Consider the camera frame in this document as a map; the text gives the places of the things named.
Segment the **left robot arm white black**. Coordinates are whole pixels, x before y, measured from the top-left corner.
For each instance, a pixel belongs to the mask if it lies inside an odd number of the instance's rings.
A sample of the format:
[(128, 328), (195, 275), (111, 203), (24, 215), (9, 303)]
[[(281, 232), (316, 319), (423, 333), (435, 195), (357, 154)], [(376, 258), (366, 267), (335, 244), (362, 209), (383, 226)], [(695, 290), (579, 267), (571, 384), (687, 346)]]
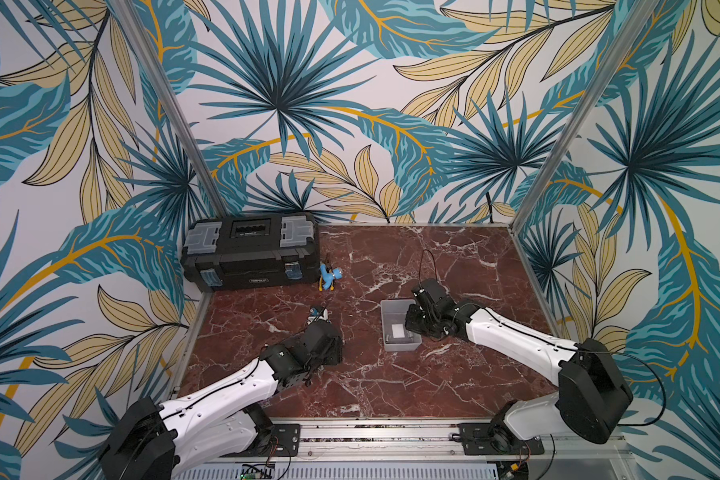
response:
[(273, 425), (261, 402), (340, 364), (342, 348), (339, 330), (315, 320), (208, 387), (162, 403), (135, 402), (98, 453), (105, 478), (172, 479), (221, 456), (266, 447)]

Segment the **translucent plastic storage box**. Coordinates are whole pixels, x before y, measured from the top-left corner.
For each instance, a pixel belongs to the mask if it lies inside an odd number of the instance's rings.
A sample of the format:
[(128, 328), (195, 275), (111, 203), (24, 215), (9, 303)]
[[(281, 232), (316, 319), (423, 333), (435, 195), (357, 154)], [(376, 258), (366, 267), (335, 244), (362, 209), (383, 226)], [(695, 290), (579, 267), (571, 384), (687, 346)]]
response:
[(415, 306), (413, 299), (391, 299), (380, 302), (385, 351), (414, 351), (422, 344), (421, 336), (405, 327), (406, 314), (410, 306)]

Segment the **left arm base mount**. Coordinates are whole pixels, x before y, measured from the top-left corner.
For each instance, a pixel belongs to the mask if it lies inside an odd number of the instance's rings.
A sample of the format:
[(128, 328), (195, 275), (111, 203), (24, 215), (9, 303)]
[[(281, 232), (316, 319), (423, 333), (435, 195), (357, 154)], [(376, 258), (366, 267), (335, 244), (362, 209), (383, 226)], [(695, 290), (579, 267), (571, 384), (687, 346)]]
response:
[(302, 426), (298, 423), (273, 423), (263, 408), (255, 403), (240, 411), (253, 424), (255, 436), (246, 449), (228, 457), (289, 457), (299, 452)]

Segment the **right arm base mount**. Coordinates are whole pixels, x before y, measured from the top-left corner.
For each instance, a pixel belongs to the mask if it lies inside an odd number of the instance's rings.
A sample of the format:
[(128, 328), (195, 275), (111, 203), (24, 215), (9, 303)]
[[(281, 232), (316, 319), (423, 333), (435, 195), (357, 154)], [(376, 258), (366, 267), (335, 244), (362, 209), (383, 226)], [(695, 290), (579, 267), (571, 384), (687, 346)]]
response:
[(516, 455), (521, 460), (545, 453), (538, 438), (521, 440), (505, 424), (506, 414), (514, 402), (506, 404), (490, 422), (467, 422), (457, 425), (458, 432), (449, 439), (462, 445), (467, 456)]

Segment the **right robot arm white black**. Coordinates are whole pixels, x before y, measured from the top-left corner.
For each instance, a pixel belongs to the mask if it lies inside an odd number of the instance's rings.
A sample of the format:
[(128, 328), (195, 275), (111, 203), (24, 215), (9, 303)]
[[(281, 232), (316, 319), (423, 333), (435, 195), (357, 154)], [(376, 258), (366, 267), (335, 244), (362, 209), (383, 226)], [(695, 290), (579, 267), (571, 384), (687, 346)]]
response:
[(431, 339), (455, 337), (495, 350), (546, 378), (557, 391), (511, 400), (487, 427), (487, 441), (509, 453), (543, 435), (575, 434), (605, 444), (633, 401), (612, 353), (600, 342), (574, 342), (510, 320), (487, 306), (455, 301), (435, 279), (413, 288), (407, 329)]

